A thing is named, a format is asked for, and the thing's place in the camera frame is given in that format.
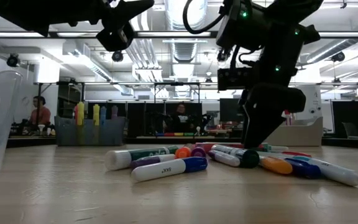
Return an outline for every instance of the purple marker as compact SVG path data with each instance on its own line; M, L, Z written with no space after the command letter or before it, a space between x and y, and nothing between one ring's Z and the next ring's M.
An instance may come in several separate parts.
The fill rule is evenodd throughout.
M175 159L174 154L159 155L159 156L147 156L131 162L131 169L136 167L156 164L159 162L171 161Z
M202 147L195 147L192 151L191 151L191 157L206 157L206 153L204 151L204 149Z

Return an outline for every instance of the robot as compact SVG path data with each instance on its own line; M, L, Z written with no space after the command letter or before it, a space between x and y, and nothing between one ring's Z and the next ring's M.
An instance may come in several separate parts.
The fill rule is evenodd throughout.
M305 108L304 94L288 84L297 73L295 65L302 46L320 38L313 25L299 23L317 11L323 0L276 0L269 7L251 0L224 0L219 17L200 30L193 30L187 21L191 2L187 1L183 11L188 32L200 34L222 21L216 44L222 48L221 54L234 51L230 68L218 70L218 90L244 90L239 100L245 124L242 143L245 148L257 147L285 121L284 110L296 113ZM0 0L0 16L44 36L50 24L67 22L76 26L79 21L96 24L101 20L104 29L96 37L107 51L115 52L130 46L134 30L129 20L152 7L154 0L121 0L116 7L110 3L112 0L50 0L38 10L37 1ZM239 60L246 66L236 68L241 47L250 54L262 50L259 59L246 61L240 54Z

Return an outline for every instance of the green marker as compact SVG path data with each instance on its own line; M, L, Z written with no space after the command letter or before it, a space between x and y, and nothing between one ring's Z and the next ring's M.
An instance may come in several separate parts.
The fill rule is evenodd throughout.
M158 147L153 149L130 149L108 151L104 156L104 166L107 170L125 169L131 166L131 162L143 157L174 154L177 146Z

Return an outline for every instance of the yellow marker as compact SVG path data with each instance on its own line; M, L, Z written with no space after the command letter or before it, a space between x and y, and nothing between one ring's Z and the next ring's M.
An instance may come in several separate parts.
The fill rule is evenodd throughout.
M292 165L283 159L260 156L259 165L278 174L292 173Z
M93 105L93 125L99 126L99 111L100 106L99 105Z
M84 125L84 108L85 105L83 102L77 104L77 125Z

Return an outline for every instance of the chair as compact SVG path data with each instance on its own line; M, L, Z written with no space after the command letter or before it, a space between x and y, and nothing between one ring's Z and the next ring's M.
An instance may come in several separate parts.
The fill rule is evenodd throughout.
M358 139L358 129L353 123L342 122L348 139Z

